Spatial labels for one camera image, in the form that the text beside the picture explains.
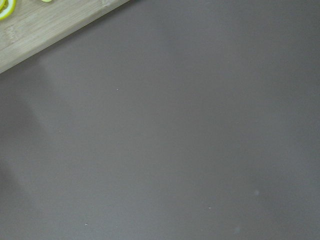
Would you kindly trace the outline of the bamboo cutting board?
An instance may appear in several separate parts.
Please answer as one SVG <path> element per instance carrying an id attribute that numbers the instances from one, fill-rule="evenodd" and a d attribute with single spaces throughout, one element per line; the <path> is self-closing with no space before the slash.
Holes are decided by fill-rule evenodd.
<path id="1" fill-rule="evenodd" d="M 126 0 L 16 1 L 14 11 L 0 21 L 1 73 L 127 3 Z"/>

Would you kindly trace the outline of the lemon slices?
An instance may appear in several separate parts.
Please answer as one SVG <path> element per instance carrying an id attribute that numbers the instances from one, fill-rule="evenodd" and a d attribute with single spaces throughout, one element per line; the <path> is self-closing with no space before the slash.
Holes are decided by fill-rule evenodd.
<path id="1" fill-rule="evenodd" d="M 8 18 L 15 10 L 16 0 L 0 0 L 0 20 Z"/>

